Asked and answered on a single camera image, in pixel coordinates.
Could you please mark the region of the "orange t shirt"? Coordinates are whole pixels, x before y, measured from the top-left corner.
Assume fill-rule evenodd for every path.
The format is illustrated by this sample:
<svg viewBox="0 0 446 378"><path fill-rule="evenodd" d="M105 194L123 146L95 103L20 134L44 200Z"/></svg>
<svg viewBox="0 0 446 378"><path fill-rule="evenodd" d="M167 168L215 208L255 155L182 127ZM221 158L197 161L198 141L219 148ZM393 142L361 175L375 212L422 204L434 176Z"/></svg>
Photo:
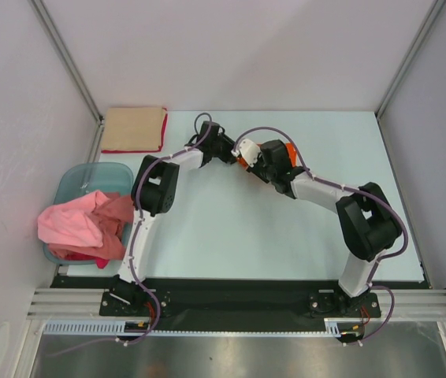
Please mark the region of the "orange t shirt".
<svg viewBox="0 0 446 378"><path fill-rule="evenodd" d="M295 150L295 147L291 144L291 143L285 143L285 146L287 148L288 151L288 157L290 162L292 163L293 166L296 165L297 163L297 153ZM246 161L244 159L242 159L241 157L238 157L236 159L236 162L241 165L244 169L248 168L248 164L246 163Z"/></svg>

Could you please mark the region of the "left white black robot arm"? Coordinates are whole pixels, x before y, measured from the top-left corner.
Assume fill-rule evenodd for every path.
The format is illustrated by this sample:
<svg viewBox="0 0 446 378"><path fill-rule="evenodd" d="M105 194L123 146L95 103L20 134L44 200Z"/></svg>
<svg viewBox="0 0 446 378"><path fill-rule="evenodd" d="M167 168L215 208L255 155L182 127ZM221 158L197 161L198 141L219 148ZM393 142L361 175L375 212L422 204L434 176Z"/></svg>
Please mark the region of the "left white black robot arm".
<svg viewBox="0 0 446 378"><path fill-rule="evenodd" d="M225 129L209 119L181 150L143 159L131 191L134 217L130 237L110 286L110 296L127 314L139 313L147 301L148 294L140 285L145 280L147 259L160 221L173 206L180 174L200 169L214 158L235 163L233 146Z"/></svg>

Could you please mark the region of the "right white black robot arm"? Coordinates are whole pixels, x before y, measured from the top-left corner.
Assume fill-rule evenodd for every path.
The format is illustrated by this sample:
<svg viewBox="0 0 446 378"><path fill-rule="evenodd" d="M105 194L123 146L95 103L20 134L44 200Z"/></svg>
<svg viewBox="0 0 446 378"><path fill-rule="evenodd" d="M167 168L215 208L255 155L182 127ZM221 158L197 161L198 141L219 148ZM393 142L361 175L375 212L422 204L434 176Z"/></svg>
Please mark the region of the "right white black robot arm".
<svg viewBox="0 0 446 378"><path fill-rule="evenodd" d="M354 189L316 176L296 164L291 143L278 139L263 144L244 139L237 155L248 172L278 193L337 215L349 255L338 279L340 292L334 296L334 306L344 316L354 315L362 308L362 295L370 289L378 258L404 235L402 222L380 186L368 183Z"/></svg>

